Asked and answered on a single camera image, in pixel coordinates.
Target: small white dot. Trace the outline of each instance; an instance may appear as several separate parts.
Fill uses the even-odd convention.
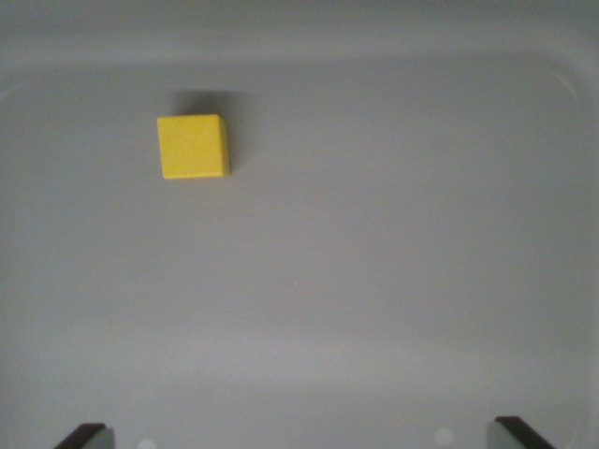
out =
[[[141,440],[138,449],[158,449],[158,446],[152,440]]]
[[[448,446],[453,442],[453,430],[449,427],[440,427],[434,432],[434,439],[440,446]]]

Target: cube face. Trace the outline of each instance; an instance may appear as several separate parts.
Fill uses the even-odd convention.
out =
[[[218,115],[158,119],[165,179],[213,178],[229,172],[225,121]]]

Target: yellow cube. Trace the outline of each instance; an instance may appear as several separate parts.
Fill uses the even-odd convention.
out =
[[[226,125],[216,114],[160,117],[158,140],[165,179],[229,173]]]

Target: wooden block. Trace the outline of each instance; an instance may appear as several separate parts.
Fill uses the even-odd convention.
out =
[[[160,117],[158,140],[165,179],[229,173],[226,125],[216,114]]]

